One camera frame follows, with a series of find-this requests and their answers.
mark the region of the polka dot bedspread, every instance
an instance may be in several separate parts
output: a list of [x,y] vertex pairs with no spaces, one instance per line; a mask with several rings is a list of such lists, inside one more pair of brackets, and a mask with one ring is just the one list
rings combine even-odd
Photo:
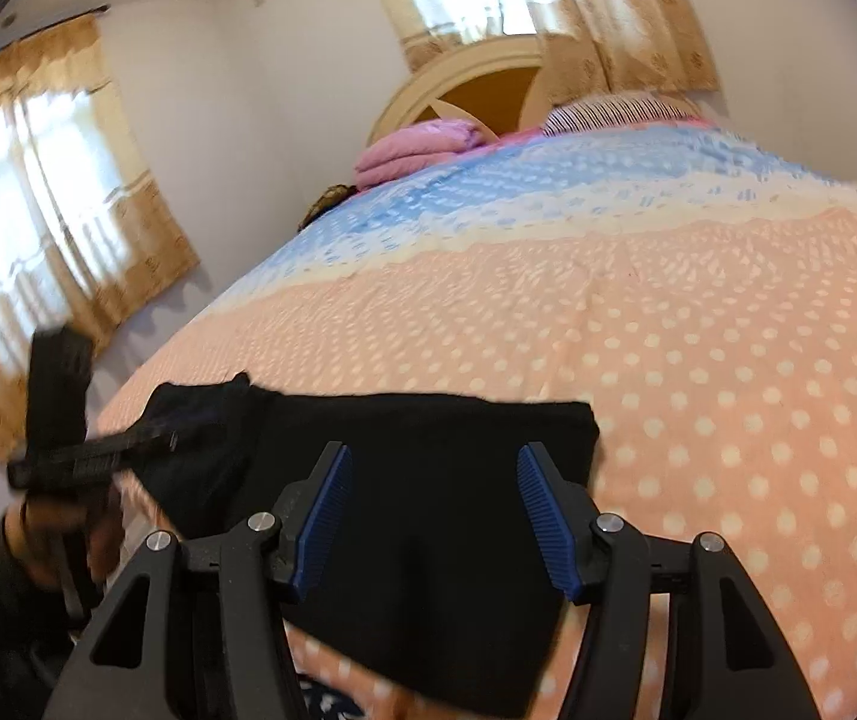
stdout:
[[[172,338],[100,419],[164,381],[590,402],[590,490],[647,533],[732,544],[826,718],[857,714],[857,186],[678,125],[505,146],[313,223]],[[144,490],[130,495],[151,512]],[[657,717],[652,599],[638,717]],[[569,608],[529,716],[554,718]],[[464,715],[290,630],[373,717]]]

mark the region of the hand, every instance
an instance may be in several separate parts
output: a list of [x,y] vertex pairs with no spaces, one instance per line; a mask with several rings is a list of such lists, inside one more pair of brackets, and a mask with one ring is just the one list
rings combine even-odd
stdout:
[[110,490],[108,505],[94,512],[78,503],[55,498],[33,497],[5,512],[5,541],[12,555],[42,589],[58,589],[59,574],[47,544],[51,536],[86,527],[89,541],[89,572],[100,583],[118,566],[125,532],[122,528],[118,491]]

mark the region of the headboard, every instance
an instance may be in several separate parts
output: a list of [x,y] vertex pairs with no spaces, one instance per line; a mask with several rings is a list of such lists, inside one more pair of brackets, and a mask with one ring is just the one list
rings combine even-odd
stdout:
[[400,127],[436,118],[435,100],[461,108],[497,135],[537,127],[551,111],[534,35],[505,35],[433,59],[389,101],[369,134],[374,143]]

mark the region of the silver bolt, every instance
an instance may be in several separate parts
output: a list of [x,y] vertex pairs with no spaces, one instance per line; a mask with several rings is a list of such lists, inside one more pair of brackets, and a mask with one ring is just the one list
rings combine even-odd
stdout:
[[268,512],[258,512],[249,517],[249,528],[256,533],[267,531],[275,524],[275,517],[272,517]]
[[698,543],[705,552],[721,552],[724,549],[724,538],[718,533],[702,533],[698,536]]
[[598,519],[595,521],[598,523],[598,527],[605,533],[618,533],[618,531],[625,527],[625,520],[617,514],[611,514],[610,512],[608,514],[599,514]]
[[172,543],[172,535],[168,531],[156,531],[145,539],[145,543],[152,552],[161,552]]

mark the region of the sheer curtain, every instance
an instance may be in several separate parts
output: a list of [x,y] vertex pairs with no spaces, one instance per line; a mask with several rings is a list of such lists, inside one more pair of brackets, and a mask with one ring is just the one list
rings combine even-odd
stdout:
[[128,132],[94,19],[5,50],[0,459],[22,436],[35,329],[71,322],[101,349],[197,262]]
[[715,90],[688,0],[382,0],[412,70],[448,50],[533,32],[554,103],[597,92]]

